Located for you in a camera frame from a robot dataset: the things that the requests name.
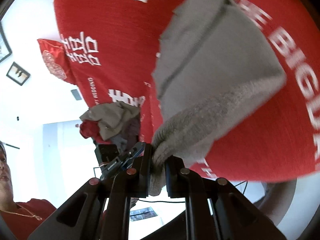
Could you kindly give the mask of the grey knitted sock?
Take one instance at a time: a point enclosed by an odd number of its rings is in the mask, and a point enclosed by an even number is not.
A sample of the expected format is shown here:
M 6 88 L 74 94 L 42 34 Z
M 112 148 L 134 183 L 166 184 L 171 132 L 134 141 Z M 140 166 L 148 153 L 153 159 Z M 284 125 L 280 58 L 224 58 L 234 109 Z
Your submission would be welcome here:
M 163 124 L 153 136 L 149 194 L 172 155 L 191 166 L 285 84 L 267 39 L 233 0 L 185 0 L 160 39 L 153 72 Z

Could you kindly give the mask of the olive crumpled garment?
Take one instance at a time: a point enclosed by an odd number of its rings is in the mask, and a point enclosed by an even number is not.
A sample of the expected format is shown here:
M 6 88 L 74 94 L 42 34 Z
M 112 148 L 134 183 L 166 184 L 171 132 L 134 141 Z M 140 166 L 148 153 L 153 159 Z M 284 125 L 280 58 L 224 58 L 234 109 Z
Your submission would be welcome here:
M 117 101 L 103 103 L 87 110 L 80 116 L 81 121 L 95 121 L 103 141 L 118 135 L 126 124 L 139 116 L 140 108 Z

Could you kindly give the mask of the red embroidered pillow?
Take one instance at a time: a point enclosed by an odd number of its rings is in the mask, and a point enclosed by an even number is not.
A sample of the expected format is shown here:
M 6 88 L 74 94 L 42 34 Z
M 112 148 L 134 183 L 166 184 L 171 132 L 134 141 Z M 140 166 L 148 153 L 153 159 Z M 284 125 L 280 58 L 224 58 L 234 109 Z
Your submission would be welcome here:
M 37 42 L 40 46 L 44 64 L 48 68 L 50 74 L 62 81 L 76 85 L 76 79 L 72 73 L 62 43 L 43 38 L 37 39 Z

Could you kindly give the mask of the red printed bedspread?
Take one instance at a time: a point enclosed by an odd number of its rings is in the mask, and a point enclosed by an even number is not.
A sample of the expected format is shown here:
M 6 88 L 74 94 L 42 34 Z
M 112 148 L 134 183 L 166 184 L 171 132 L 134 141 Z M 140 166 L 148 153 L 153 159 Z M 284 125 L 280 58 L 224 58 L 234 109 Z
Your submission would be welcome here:
M 152 75 L 160 39 L 184 1 L 54 0 L 61 41 L 85 102 L 140 108 L 140 136 L 151 143 L 164 122 Z M 300 0 L 233 1 L 267 39 L 286 81 L 189 167 L 207 178 L 265 182 L 318 172 L 319 29 Z

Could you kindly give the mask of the small framed wall picture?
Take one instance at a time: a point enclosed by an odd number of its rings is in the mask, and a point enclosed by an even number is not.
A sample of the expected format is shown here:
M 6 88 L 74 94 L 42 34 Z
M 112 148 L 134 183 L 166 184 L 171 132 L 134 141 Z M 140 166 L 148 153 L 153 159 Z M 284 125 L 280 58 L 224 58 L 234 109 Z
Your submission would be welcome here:
M 13 62 L 6 76 L 18 85 L 22 86 L 29 79 L 30 74 L 20 67 L 16 62 Z

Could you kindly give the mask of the large framed wall picture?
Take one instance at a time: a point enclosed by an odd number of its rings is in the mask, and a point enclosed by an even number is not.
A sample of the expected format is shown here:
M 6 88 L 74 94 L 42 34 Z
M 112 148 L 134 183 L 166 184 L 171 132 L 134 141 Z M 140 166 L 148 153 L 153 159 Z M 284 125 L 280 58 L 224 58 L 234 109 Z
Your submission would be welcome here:
M 2 24 L 0 24 L 0 63 L 12 55 L 12 50 L 6 39 Z

